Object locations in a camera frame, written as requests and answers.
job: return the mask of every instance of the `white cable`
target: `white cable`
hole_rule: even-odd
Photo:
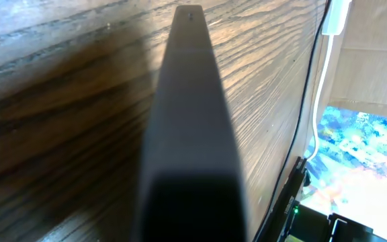
[[[317,133],[317,110],[319,106],[319,99],[320,99],[320,93],[322,92],[323,83],[325,81],[325,75],[327,74],[328,69],[328,63],[329,58],[331,56],[331,50],[333,49],[333,40],[334,35],[330,35],[328,37],[328,47],[327,47],[327,54],[325,56],[325,63],[323,64],[323,70],[320,74],[319,79],[319,86],[317,87],[316,97],[314,99],[314,105],[313,105],[313,115],[312,115],[312,127],[313,127],[313,137],[314,137],[314,151],[309,158],[307,158],[307,161],[311,161],[319,151],[319,135]]]

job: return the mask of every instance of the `white plug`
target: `white plug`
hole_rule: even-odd
[[[323,35],[339,35],[346,22],[349,4],[352,0],[332,0],[322,27]]]
[[[314,137],[313,153],[307,158],[311,161],[319,151],[319,135],[317,132],[317,110],[319,107],[320,93],[322,92],[325,75],[327,74],[328,63],[333,49],[334,35],[339,35],[343,31],[346,22],[347,12],[349,11],[349,4],[351,0],[328,0],[331,4],[328,9],[328,14],[322,26],[322,34],[328,37],[327,54],[325,55],[325,62],[323,64],[322,73],[320,74],[319,84],[317,87],[316,97],[314,98],[313,114],[312,114],[312,129]]]

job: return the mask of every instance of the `cardboard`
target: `cardboard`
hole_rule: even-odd
[[[329,105],[387,116],[387,0],[353,0]]]

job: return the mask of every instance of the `wooden surface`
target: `wooden surface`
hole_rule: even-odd
[[[205,11],[252,237],[293,136],[325,1],[185,3]],[[0,241],[127,240],[139,144],[180,4],[0,0]]]

